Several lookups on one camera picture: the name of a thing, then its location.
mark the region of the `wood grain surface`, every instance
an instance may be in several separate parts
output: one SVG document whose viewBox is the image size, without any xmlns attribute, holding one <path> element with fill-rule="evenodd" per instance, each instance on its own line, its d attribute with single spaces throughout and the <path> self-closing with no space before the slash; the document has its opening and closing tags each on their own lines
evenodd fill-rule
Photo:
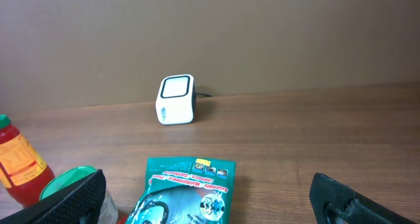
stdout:
<svg viewBox="0 0 420 224">
<path fill-rule="evenodd" d="M 420 84 L 198 99 L 196 119 L 163 126 L 154 102 L 10 115 L 58 175 L 101 168 L 130 212 L 146 159 L 237 162 L 230 222 L 315 223 L 316 172 L 420 222 Z M 0 189 L 0 218 L 21 206 Z"/>
</svg>

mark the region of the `green cap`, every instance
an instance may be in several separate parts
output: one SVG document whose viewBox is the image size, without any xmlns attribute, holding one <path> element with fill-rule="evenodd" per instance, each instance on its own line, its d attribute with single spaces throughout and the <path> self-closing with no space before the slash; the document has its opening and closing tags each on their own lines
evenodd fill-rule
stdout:
<svg viewBox="0 0 420 224">
<path fill-rule="evenodd" d="M 6 116 L 6 114 L 0 114 L 0 129 L 11 124 L 11 120 Z"/>
<path fill-rule="evenodd" d="M 50 181 L 44 190 L 42 190 L 39 199 L 42 200 L 94 172 L 96 172 L 96 168 L 91 166 L 81 166 L 70 169 Z"/>
</svg>

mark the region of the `ketchup bottle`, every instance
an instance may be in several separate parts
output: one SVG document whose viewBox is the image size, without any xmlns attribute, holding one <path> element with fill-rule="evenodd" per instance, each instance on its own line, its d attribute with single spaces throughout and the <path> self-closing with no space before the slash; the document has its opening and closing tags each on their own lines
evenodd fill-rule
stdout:
<svg viewBox="0 0 420 224">
<path fill-rule="evenodd" d="M 10 119 L 0 114 L 0 181 L 24 208 L 39 201 L 54 173 Z"/>
</svg>

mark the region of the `bottle label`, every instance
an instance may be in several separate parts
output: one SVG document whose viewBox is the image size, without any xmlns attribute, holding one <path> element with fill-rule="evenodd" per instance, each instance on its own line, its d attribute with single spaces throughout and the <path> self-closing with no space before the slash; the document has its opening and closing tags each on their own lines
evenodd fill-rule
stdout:
<svg viewBox="0 0 420 224">
<path fill-rule="evenodd" d="M 0 169 L 0 180 L 6 188 L 11 187 L 6 177 L 15 186 L 23 185 L 47 168 L 47 163 L 22 134 L 0 145 L 0 163 L 4 168 Z"/>
</svg>

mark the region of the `small white speaker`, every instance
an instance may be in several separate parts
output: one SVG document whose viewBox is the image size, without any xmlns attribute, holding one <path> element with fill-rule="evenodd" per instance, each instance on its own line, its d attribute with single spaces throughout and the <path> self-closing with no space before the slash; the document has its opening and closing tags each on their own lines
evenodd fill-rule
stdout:
<svg viewBox="0 0 420 224">
<path fill-rule="evenodd" d="M 156 99 L 156 114 L 163 125 L 190 123 L 194 119 L 196 89 L 189 74 L 162 80 Z"/>
</svg>

